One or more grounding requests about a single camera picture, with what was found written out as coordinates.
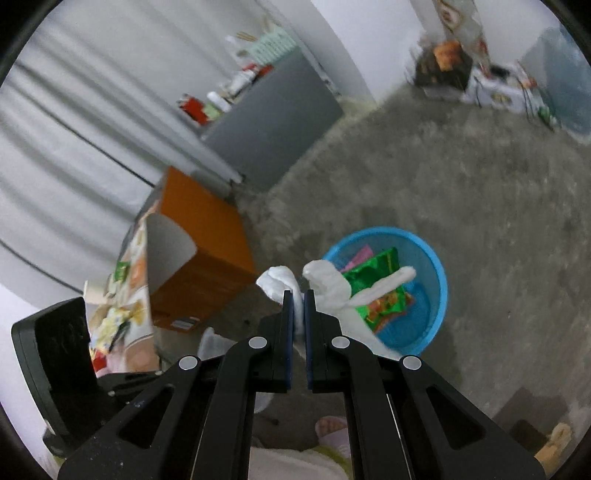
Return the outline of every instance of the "triangular cutout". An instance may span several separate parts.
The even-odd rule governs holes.
[[[462,412],[437,387],[429,387],[427,395],[451,448],[461,450],[484,438],[484,429]]]
[[[174,389],[172,387],[160,391],[149,404],[119,431],[119,437],[139,448],[150,448],[173,393]]]

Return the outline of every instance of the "silver screw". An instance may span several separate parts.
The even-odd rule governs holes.
[[[331,343],[335,348],[347,348],[349,345],[351,345],[349,339],[345,337],[335,337]]]
[[[423,363],[421,362],[421,359],[419,357],[408,356],[404,360],[402,360],[402,364],[409,370],[418,370],[419,368],[421,368],[421,365]]]
[[[267,346],[267,339],[264,337],[252,337],[248,341],[248,345],[254,349],[265,348]]]
[[[195,357],[187,355],[180,359],[178,365],[182,370],[192,370],[198,363],[199,361]]]

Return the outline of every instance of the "translucent blue bin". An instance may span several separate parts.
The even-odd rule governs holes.
[[[377,255],[398,249],[401,267],[414,267],[417,277],[405,285],[415,298],[408,312],[389,322],[378,338],[401,355],[420,355],[441,328],[447,309],[445,270],[433,249],[416,235],[393,227],[374,227],[349,235],[324,256],[338,269],[365,245]]]

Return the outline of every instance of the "green plastic packaging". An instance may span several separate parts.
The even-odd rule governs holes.
[[[351,296],[353,296],[398,270],[400,270],[398,250],[391,248],[345,272],[343,276],[351,285]],[[411,302],[412,297],[404,290],[403,286],[400,286],[371,304],[358,307],[357,311],[369,328],[376,333],[390,320],[403,314]]]

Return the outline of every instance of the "curtain fold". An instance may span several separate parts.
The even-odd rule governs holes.
[[[241,176],[176,100],[227,81],[238,68],[223,37],[259,35],[259,24],[229,0],[62,2],[0,88],[0,258],[30,263],[1,268],[0,283],[43,306],[22,275],[58,279],[72,296],[106,276],[170,165],[227,196]]]

